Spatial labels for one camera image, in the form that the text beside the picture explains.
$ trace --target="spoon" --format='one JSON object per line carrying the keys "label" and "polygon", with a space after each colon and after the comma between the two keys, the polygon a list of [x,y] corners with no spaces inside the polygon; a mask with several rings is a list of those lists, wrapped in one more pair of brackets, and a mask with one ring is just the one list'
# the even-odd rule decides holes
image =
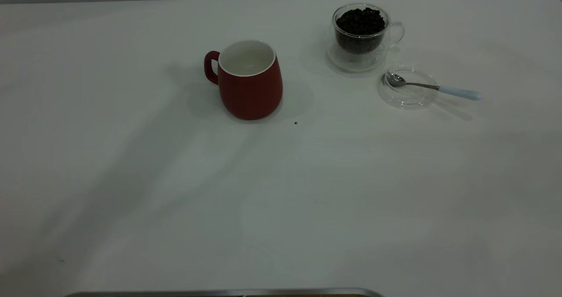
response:
{"label": "spoon", "polygon": [[394,72],[387,72],[386,79],[391,87],[401,87],[404,85],[417,85],[421,87],[427,87],[428,89],[435,89],[442,93],[448,95],[454,95],[455,97],[463,97],[465,99],[478,101],[482,99],[482,93],[476,91],[470,91],[469,89],[457,89],[456,87],[450,86],[436,86],[436,85],[428,85],[423,83],[413,83],[413,82],[406,82],[404,78],[397,75]]}

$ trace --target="double-walled glass cup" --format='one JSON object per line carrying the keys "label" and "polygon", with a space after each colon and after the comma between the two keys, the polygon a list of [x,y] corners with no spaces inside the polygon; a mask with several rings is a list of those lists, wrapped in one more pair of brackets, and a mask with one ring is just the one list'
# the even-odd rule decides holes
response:
{"label": "double-walled glass cup", "polygon": [[[380,11],[385,27],[378,33],[371,35],[355,35],[348,33],[337,25],[337,20],[345,12],[366,8]],[[352,3],[337,9],[331,18],[331,26],[328,30],[327,53],[335,65],[347,71],[362,72],[375,68],[381,63],[388,49],[402,40],[404,37],[404,26],[399,21],[392,23],[388,13],[367,3]]]}

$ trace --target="red mug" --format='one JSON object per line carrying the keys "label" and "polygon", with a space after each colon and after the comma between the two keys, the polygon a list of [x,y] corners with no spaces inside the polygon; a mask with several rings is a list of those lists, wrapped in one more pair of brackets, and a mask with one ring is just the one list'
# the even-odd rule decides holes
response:
{"label": "red mug", "polygon": [[[219,74],[211,61],[219,63]],[[275,50],[267,43],[246,40],[205,56],[205,75],[219,86],[224,106],[241,119],[260,119],[279,106],[283,81]]]}

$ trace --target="white table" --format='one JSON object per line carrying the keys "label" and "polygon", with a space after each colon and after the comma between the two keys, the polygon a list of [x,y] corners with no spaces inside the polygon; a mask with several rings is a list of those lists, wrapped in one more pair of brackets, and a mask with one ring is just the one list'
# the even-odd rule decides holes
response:
{"label": "white table", "polygon": [[[472,102],[402,111],[325,63],[371,2]],[[363,287],[562,293],[560,0],[179,0],[0,6],[0,295]],[[202,69],[277,49],[281,108],[243,122]]]}

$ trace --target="mug rim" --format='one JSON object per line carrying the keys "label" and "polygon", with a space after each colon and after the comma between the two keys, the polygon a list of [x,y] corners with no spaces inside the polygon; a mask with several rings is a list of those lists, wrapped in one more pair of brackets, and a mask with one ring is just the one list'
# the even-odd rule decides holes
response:
{"label": "mug rim", "polygon": [[[271,61],[271,63],[269,63],[269,65],[267,66],[267,68],[263,69],[262,71],[258,72],[258,73],[254,73],[253,75],[237,75],[235,73],[232,73],[226,69],[224,69],[224,67],[221,65],[220,63],[220,58],[222,57],[224,51],[226,49],[228,49],[229,47],[232,47],[233,45],[236,45],[237,43],[246,43],[246,42],[252,42],[252,43],[262,43],[264,45],[266,45],[267,47],[269,47],[269,49],[271,49],[271,51],[273,51],[273,60]],[[265,71],[269,70],[273,64],[275,63],[275,61],[277,60],[277,52],[275,52],[275,49],[273,49],[273,47],[271,47],[271,45],[269,45],[268,43],[266,43],[265,41],[262,41],[260,39],[244,39],[244,40],[239,40],[236,41],[234,43],[231,43],[230,45],[228,45],[227,47],[224,47],[221,52],[219,53],[219,59],[217,60],[217,62],[219,63],[219,67],[222,71],[225,71],[225,73],[228,73],[229,75],[233,75],[235,77],[241,77],[241,78],[246,78],[246,77],[253,77],[256,75],[260,75],[262,73],[264,73]]]}

